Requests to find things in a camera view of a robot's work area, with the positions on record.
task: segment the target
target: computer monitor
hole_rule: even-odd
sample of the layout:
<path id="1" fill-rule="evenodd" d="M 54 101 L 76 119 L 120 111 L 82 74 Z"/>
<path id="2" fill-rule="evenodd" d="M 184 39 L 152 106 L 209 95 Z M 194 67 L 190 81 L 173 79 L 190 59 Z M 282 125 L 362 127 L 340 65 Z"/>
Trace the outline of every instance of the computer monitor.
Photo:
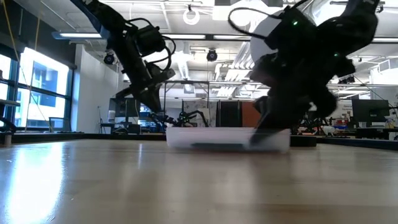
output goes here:
<path id="1" fill-rule="evenodd" d="M 390 115 L 387 100 L 352 100 L 356 122 L 385 122 Z"/>
<path id="2" fill-rule="evenodd" d="M 117 118 L 138 117 L 141 102 L 134 98 L 111 98 L 109 100 L 109 110 L 115 111 Z"/>

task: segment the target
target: yellow cable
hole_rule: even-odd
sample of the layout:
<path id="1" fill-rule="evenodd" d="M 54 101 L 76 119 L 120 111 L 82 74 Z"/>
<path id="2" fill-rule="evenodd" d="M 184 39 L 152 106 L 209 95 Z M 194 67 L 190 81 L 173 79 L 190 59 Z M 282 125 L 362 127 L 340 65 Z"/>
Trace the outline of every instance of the yellow cable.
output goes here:
<path id="1" fill-rule="evenodd" d="M 35 104 L 36 104 L 37 108 L 39 109 L 40 114 L 43 116 L 44 121 L 47 122 L 47 124 L 48 124 L 48 126 L 49 126 L 49 128 L 50 128 L 50 132 L 52 132 L 53 130 L 52 130 L 51 124 L 47 121 L 47 119 L 45 119 L 45 116 L 44 116 L 42 110 L 41 110 L 40 107 L 39 107 L 39 103 L 38 103 L 37 100 L 33 97 L 33 94 L 32 94 L 32 86 L 30 86 L 30 85 L 27 84 L 26 77 L 25 77 L 25 73 L 24 73 L 24 69 L 21 67 L 21 61 L 20 61 L 19 56 L 18 56 L 18 52 L 17 52 L 15 40 L 14 40 L 14 35 L 12 34 L 11 24 L 10 24 L 10 20 L 9 20 L 9 17 L 8 17 L 8 11 L 7 11 L 7 6 L 6 6 L 6 0 L 3 0 L 3 1 L 2 1 L 2 5 L 3 5 L 3 7 L 4 7 L 4 14 L 6 15 L 6 22 L 7 22 L 7 26 L 8 26 L 8 31 L 9 31 L 9 33 L 10 33 L 10 38 L 11 38 L 11 42 L 12 42 L 12 47 L 14 48 L 14 52 L 15 52 L 15 56 L 17 57 L 18 65 L 19 65 L 19 67 L 21 68 L 22 76 L 24 77 L 25 83 L 26 83 L 26 85 L 27 85 L 27 87 L 28 87 L 28 90 L 29 90 L 29 93 L 30 93 L 30 94 L 29 94 L 29 95 L 30 95 L 30 98 L 33 99 L 33 100 L 35 101 Z M 37 24 L 36 41 L 37 41 L 37 37 L 39 36 L 38 32 L 39 32 L 39 24 Z"/>

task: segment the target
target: orange panel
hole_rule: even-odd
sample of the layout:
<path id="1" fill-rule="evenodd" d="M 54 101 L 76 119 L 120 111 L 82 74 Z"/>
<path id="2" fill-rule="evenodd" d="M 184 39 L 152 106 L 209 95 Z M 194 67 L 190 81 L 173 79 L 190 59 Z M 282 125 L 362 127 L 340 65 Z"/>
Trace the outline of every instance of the orange panel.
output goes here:
<path id="1" fill-rule="evenodd" d="M 254 108 L 253 102 L 242 102 L 242 125 L 254 128 L 260 120 L 260 113 Z"/>

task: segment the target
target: security camera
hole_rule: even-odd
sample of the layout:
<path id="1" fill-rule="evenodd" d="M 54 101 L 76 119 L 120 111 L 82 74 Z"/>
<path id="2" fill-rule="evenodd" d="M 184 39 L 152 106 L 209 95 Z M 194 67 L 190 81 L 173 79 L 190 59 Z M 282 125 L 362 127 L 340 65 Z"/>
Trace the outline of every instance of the security camera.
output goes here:
<path id="1" fill-rule="evenodd" d="M 114 57 L 113 52 L 107 52 L 104 58 L 104 63 L 107 65 L 113 65 L 116 63 L 116 59 Z"/>
<path id="2" fill-rule="evenodd" d="M 217 60 L 217 53 L 215 49 L 210 49 L 209 52 L 207 53 L 207 61 L 208 62 L 214 62 Z"/>

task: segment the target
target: transparent plastic container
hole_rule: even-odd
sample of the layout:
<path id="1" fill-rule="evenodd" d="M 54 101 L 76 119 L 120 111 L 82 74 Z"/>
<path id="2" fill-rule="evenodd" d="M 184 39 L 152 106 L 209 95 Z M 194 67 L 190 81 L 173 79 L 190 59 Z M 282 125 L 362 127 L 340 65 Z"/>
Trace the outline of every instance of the transparent plastic container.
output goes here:
<path id="1" fill-rule="evenodd" d="M 179 149 L 208 149 L 215 151 L 272 151 L 287 152 L 290 147 L 290 131 L 256 134 L 262 141 L 250 144 L 253 128 L 167 128 L 169 147 Z"/>

